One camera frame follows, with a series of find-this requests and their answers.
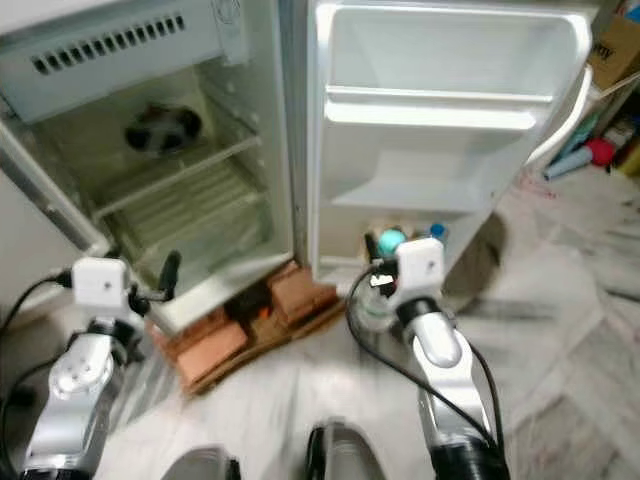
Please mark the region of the red round object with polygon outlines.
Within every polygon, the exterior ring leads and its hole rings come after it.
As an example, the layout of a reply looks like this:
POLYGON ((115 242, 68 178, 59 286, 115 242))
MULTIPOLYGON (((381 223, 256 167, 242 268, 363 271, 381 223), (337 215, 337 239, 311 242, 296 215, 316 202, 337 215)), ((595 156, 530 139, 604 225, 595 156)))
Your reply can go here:
POLYGON ((586 150, 590 152, 590 164, 599 168, 611 168, 613 157, 617 147, 604 138, 591 138, 584 143, 586 150))

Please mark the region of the yellow object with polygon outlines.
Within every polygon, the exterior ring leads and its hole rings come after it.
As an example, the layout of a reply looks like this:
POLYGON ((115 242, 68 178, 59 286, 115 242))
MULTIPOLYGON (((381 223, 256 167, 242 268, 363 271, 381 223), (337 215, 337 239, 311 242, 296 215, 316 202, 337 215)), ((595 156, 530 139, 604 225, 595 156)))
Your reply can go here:
POLYGON ((627 177, 640 178, 640 136, 634 138, 614 156, 612 170, 627 177))

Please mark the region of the deep white door shelf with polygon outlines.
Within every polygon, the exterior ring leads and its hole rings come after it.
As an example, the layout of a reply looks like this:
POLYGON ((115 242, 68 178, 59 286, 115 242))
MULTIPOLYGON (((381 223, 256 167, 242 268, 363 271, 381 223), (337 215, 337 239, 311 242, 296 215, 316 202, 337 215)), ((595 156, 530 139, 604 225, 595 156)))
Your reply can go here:
POLYGON ((484 157, 442 152, 381 151, 335 187, 334 205, 387 210, 477 212, 498 184, 484 157))

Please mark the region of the brown cardboard box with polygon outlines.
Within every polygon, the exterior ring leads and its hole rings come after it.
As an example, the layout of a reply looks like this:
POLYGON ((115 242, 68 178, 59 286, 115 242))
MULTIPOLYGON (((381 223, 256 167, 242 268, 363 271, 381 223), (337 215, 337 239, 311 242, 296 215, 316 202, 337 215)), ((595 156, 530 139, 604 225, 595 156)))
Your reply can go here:
POLYGON ((599 90, 608 90, 640 70, 640 23, 613 14, 603 35, 595 37, 588 64, 599 90))

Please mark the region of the clear bottle teal cap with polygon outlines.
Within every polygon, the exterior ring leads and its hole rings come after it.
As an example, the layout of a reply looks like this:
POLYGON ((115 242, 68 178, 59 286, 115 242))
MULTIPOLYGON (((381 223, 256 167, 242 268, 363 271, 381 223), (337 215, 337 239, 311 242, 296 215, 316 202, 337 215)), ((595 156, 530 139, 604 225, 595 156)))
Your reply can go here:
MULTIPOLYGON (((396 260, 396 248, 407 241, 407 234, 396 227, 380 230, 381 248, 387 260, 396 260)), ((358 324, 367 332, 387 332, 396 323, 389 298, 380 296, 369 285, 369 274, 357 283, 358 324)))

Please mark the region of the white fridge door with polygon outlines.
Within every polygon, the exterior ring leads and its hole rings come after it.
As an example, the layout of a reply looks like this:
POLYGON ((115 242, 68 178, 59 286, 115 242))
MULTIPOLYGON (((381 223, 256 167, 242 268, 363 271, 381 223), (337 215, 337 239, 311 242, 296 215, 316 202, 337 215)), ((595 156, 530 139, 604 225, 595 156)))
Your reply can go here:
POLYGON ((456 264, 521 170, 544 163, 584 115, 596 13, 589 3, 538 0, 308 0, 303 256, 317 282, 351 283, 369 261, 364 234, 389 227, 426 236, 443 223, 445 262, 456 264), (550 95, 556 105, 522 132, 346 124, 324 118, 328 86, 550 95), (387 150, 484 157, 494 201, 477 212, 334 205, 346 175, 387 150))

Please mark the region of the clear fridge shelf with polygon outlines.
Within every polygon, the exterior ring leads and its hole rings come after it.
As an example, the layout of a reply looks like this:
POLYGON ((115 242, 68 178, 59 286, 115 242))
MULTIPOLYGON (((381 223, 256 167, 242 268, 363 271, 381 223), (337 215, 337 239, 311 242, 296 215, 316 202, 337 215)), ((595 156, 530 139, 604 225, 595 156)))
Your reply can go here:
POLYGON ((106 215, 122 210, 146 195, 152 195, 160 189, 173 186, 179 180, 192 177, 202 170, 223 163, 230 157, 244 154, 261 145, 260 137, 251 136, 247 140, 230 143, 224 148, 218 148, 209 143, 188 151, 187 154, 164 157, 154 165, 143 166, 137 172, 123 175, 119 180, 113 180, 108 188, 102 189, 88 216, 91 221, 101 221, 106 215))

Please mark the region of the white fridge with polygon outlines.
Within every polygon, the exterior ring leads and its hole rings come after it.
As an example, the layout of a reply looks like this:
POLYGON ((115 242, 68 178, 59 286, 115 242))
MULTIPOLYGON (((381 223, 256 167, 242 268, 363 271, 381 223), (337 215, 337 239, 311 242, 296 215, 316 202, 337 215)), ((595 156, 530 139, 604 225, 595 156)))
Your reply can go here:
MULTIPOLYGON (((0 0, 3 37, 127 0, 0 0)), ((177 333, 260 282, 300 251, 285 113, 285 23, 293 0, 241 0, 241 61, 201 61, 41 122, 23 122, 0 86, 1 257, 10 292, 83 256, 116 256, 138 282, 155 284, 180 253, 175 298, 156 324, 177 333), (195 145, 140 154, 124 129, 148 105, 184 106, 204 120, 195 145), (248 137, 262 145, 124 209, 91 221, 102 189, 123 175, 205 145, 248 137)))

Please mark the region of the grey slotted vent panel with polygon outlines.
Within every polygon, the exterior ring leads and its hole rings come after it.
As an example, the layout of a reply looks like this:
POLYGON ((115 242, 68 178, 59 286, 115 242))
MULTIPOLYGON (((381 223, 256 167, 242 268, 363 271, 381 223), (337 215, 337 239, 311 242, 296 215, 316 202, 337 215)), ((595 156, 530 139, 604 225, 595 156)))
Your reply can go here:
POLYGON ((36 123, 201 61, 246 54, 241 0, 127 0, 3 37, 0 86, 36 123))

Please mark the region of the narrow white door shelf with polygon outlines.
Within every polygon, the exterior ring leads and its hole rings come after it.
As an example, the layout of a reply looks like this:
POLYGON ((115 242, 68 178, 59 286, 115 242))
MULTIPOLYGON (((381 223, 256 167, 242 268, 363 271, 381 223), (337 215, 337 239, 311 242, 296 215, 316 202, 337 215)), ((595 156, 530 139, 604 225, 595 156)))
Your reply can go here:
POLYGON ((554 105, 553 96, 524 93, 328 86, 323 95, 329 122, 472 131, 530 131, 548 118, 554 105))

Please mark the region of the black round fridge fan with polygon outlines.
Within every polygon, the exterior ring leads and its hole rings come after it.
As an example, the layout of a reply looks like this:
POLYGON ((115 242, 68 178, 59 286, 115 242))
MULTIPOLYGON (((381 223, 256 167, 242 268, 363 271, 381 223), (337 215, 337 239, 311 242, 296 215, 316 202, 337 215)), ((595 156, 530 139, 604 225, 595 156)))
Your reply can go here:
POLYGON ((148 105, 124 129, 125 145, 140 154, 168 155, 195 145, 204 120, 184 106, 148 105))

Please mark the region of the blue cylinder object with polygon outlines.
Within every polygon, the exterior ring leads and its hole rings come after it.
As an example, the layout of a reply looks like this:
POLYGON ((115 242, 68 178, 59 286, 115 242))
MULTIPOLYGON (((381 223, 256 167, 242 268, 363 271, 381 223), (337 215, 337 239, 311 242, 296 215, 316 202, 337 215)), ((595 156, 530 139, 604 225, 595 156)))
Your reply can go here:
POLYGON ((563 174, 589 165, 591 161, 593 161, 593 157, 594 154, 590 148, 585 146, 577 148, 577 150, 572 151, 571 154, 566 154, 562 159, 554 160, 552 164, 548 165, 547 168, 543 170, 543 179, 552 180, 557 177, 562 177, 563 174))

